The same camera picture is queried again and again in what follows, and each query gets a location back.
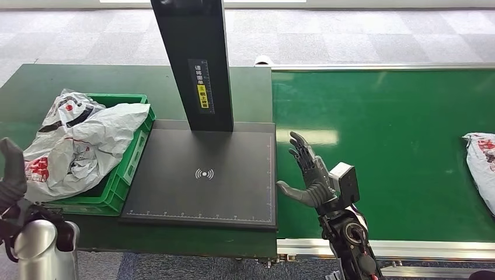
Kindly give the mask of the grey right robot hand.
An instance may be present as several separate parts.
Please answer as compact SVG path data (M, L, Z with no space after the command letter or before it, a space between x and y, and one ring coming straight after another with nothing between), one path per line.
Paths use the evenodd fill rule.
M282 180L277 181L276 186L285 196L294 201L308 207L318 208L336 197L336 190L329 178L329 171L323 159L314 153L302 135L291 131L290 137L293 148L289 149L289 153L293 155L299 166L305 189L291 187Z

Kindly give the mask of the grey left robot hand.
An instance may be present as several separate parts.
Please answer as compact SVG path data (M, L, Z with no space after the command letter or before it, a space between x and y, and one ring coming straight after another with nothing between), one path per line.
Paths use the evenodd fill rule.
M9 138L1 139L1 153L5 159L1 179L1 213L21 200L27 190L23 151Z

